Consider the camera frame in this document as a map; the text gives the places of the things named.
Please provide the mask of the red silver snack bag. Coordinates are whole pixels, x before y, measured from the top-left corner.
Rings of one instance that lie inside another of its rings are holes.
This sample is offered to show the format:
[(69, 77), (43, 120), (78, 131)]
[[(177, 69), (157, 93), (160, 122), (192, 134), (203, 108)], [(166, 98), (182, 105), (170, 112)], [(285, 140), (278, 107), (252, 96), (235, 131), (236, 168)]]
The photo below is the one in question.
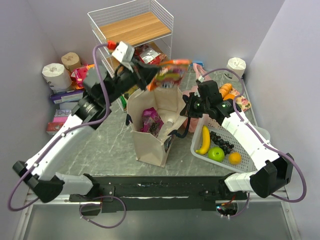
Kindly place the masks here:
[(150, 44), (137, 46), (134, 54), (140, 61), (149, 65), (158, 65), (167, 57), (166, 54), (156, 50)]

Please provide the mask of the dark grape bunch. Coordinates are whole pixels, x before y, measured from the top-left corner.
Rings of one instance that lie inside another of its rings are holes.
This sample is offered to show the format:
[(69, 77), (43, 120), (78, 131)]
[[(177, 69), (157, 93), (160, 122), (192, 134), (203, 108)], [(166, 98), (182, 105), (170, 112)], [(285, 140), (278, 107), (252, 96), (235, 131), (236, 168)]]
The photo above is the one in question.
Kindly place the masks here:
[(234, 145), (232, 143), (230, 143), (229, 141), (224, 140), (216, 132), (214, 132), (214, 131), (210, 132), (210, 139), (215, 145), (217, 145), (219, 148), (221, 148), (224, 151), (225, 155), (228, 155), (233, 152)]

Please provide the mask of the pink plastic grocery bag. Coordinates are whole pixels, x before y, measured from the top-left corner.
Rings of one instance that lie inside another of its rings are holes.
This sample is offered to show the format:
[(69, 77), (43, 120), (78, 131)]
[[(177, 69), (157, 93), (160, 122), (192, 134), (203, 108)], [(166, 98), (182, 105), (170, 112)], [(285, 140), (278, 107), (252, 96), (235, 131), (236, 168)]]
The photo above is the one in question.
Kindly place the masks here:
[[(206, 73), (203, 66), (200, 66), (195, 63), (191, 63), (191, 69), (195, 73), (195, 80), (199, 82), (207, 82), (211, 81), (212, 79), (206, 75), (203, 78), (203, 75)], [(185, 90), (182, 93), (182, 98), (185, 103), (184, 108), (180, 112), (181, 116), (187, 117), (185, 122), (183, 123), (183, 126), (185, 128), (188, 127), (189, 133), (194, 133), (199, 121), (199, 118), (201, 118), (201, 114), (204, 113), (204, 101), (199, 93), (199, 86), (196, 84), (191, 88), (191, 90)]]

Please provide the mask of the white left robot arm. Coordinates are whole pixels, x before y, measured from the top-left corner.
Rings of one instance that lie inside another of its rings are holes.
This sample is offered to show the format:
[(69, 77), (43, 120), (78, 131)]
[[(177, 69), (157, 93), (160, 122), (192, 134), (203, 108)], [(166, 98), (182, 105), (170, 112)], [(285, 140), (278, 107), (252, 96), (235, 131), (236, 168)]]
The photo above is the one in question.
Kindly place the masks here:
[(58, 173), (67, 153), (79, 141), (92, 134), (110, 114), (110, 105), (131, 87), (145, 90), (160, 71), (157, 65), (133, 60), (133, 71), (124, 68), (111, 76), (102, 65), (88, 71), (84, 93), (71, 114), (52, 139), (28, 161), (17, 161), (13, 170), (43, 203), (61, 194), (81, 195), (88, 199), (99, 196), (100, 184), (89, 174)]

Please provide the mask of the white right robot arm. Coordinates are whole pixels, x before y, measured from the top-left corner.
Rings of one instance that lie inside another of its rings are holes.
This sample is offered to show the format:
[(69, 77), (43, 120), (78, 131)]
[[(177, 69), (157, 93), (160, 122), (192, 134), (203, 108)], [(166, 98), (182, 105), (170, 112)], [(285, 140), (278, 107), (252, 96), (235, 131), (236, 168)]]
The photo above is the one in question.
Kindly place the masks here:
[(229, 192), (254, 192), (261, 198), (274, 195), (287, 185), (294, 167), (293, 158), (275, 149), (250, 123), (232, 99), (224, 100), (215, 81), (197, 81), (197, 91), (184, 98), (182, 116), (208, 115), (229, 132), (253, 160), (256, 171), (232, 173), (223, 180)]

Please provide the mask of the clear plastic water bottle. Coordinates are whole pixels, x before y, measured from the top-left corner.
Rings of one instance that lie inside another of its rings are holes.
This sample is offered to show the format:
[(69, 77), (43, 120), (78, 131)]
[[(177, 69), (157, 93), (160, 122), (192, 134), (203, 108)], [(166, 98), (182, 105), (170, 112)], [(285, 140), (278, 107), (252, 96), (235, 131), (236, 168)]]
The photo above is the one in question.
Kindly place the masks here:
[(174, 120), (172, 118), (169, 118), (166, 123), (164, 123), (158, 133), (157, 139), (161, 142), (164, 142), (167, 138), (168, 134), (170, 133), (170, 130), (174, 124)]

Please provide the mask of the orange candy bag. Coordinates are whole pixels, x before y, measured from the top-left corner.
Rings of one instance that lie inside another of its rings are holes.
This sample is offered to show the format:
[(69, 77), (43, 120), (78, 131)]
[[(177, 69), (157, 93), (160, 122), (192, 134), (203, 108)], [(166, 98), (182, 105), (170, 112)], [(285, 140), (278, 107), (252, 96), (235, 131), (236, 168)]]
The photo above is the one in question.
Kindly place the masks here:
[(158, 65), (160, 70), (147, 86), (147, 90), (151, 92), (156, 88), (173, 88), (174, 86), (178, 86), (191, 63), (192, 61), (189, 59), (173, 59), (161, 62)]

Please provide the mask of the yellow banana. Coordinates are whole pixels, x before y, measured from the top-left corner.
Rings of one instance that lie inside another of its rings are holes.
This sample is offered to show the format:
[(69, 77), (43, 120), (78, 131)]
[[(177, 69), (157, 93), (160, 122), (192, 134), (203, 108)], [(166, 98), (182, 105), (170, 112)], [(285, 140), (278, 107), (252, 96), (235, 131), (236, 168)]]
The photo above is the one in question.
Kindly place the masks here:
[(211, 136), (210, 136), (210, 131), (206, 125), (202, 127), (202, 145), (200, 149), (197, 149), (195, 152), (200, 155), (205, 155), (211, 145)]

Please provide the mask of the purple snack bag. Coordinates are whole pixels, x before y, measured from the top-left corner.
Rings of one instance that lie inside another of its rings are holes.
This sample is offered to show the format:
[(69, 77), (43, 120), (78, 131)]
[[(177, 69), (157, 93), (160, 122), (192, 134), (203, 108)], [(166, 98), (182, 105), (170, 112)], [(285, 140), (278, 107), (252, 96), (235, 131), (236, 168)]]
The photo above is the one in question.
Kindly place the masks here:
[(154, 107), (145, 109), (142, 113), (142, 128), (140, 132), (150, 133), (154, 137), (158, 137), (159, 131), (164, 124), (160, 115)]

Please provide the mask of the beige canvas tote bag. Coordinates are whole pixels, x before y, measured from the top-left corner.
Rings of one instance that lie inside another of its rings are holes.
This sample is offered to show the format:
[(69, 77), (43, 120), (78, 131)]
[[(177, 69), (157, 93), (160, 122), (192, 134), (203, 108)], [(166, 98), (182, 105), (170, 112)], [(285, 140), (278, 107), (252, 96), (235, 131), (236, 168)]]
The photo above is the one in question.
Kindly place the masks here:
[(131, 126), (136, 159), (164, 167), (174, 137), (186, 117), (180, 112), (185, 106), (178, 87), (136, 90), (127, 101), (127, 124)]

